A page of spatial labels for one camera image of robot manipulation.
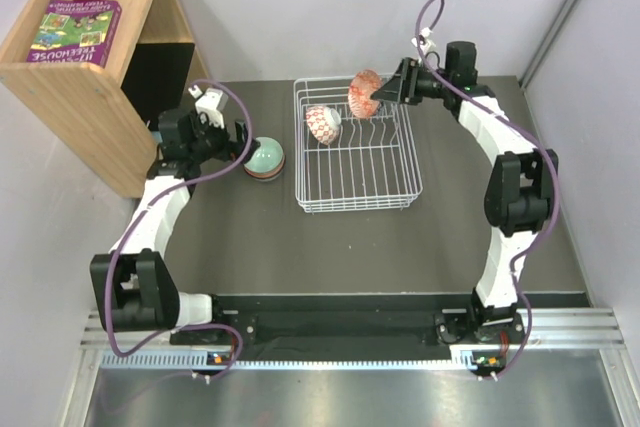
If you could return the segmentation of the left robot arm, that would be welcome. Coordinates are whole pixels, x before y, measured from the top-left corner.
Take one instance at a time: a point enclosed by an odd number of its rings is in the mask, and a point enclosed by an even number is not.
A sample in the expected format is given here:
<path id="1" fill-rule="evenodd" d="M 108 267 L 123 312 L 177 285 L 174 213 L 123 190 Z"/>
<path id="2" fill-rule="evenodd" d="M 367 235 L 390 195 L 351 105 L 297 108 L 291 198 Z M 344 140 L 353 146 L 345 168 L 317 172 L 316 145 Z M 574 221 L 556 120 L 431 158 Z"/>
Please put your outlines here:
<path id="1" fill-rule="evenodd" d="M 209 294 L 186 294 L 176 287 L 165 262 L 175 223 L 197 184 L 206 181 L 203 163 L 225 163 L 224 173 L 246 162 L 257 143 L 245 120 L 233 132 L 212 111 L 172 109 L 158 120 L 160 141 L 147 171 L 143 196 L 120 239 L 90 263 L 91 281 L 103 328 L 120 332 L 167 331 L 192 325 L 205 343 L 226 334 Z"/>

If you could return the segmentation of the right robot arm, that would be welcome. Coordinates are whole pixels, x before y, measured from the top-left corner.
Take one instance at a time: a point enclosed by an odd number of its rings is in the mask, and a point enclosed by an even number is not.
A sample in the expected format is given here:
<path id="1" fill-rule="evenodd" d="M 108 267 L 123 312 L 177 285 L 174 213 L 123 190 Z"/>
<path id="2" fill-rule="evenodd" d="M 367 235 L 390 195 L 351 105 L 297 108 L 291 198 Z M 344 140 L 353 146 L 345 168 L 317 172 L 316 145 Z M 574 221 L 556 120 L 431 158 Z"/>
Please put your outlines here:
<path id="1" fill-rule="evenodd" d="M 486 264 L 463 320 L 439 325 L 444 343 L 494 342 L 520 326 L 517 289 L 527 251 L 554 208 L 556 154 L 542 151 L 509 124 L 493 91 L 478 81 L 476 57 L 474 43 L 454 41 L 446 47 L 441 68 L 405 58 L 369 96 L 406 105 L 417 105 L 425 98 L 441 100 L 474 137 L 492 167 L 484 196 L 491 227 Z"/>

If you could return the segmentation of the red patterned white bowl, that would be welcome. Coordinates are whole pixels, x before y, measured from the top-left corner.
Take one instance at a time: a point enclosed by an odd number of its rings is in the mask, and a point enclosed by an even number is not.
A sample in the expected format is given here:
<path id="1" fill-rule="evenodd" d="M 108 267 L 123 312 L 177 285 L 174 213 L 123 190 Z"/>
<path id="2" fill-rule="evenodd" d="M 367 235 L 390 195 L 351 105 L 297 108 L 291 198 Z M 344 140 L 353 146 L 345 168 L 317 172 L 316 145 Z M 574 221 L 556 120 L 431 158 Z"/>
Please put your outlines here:
<path id="1" fill-rule="evenodd" d="M 312 136 L 325 146 L 333 143 L 342 130 L 339 112 L 325 105 L 310 107 L 306 111 L 305 121 Z"/>

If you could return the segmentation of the orange red patterned bowl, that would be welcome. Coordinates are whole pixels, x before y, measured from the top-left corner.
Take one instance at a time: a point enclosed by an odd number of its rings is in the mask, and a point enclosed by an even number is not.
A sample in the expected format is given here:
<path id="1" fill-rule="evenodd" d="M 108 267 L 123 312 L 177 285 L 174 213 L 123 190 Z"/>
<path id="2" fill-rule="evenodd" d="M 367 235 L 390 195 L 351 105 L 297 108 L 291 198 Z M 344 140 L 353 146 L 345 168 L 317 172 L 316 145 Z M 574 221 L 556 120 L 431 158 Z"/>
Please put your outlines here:
<path id="1" fill-rule="evenodd" d="M 382 79 L 373 70 L 358 72 L 348 89 L 348 105 L 357 119 L 368 119 L 378 110 L 380 102 L 372 100 L 371 95 L 382 86 Z"/>

